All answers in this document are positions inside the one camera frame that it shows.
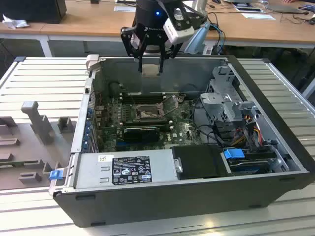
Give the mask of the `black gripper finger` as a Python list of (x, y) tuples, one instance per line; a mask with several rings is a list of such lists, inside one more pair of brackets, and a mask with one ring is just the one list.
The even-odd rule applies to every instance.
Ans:
[(133, 27), (122, 27), (121, 28), (121, 39), (125, 50), (129, 57), (133, 57), (134, 59), (138, 59), (138, 71), (142, 72), (142, 62), (143, 62), (143, 54), (146, 49), (146, 39), (140, 40), (139, 46), (134, 48), (132, 45), (132, 37), (136, 35), (138, 30), (137, 26)]
[(163, 64), (164, 61), (169, 58), (175, 58), (182, 47), (183, 43), (172, 45), (171, 48), (166, 51), (165, 44), (160, 44), (159, 50), (160, 50), (160, 62), (159, 62), (159, 73), (163, 72)]

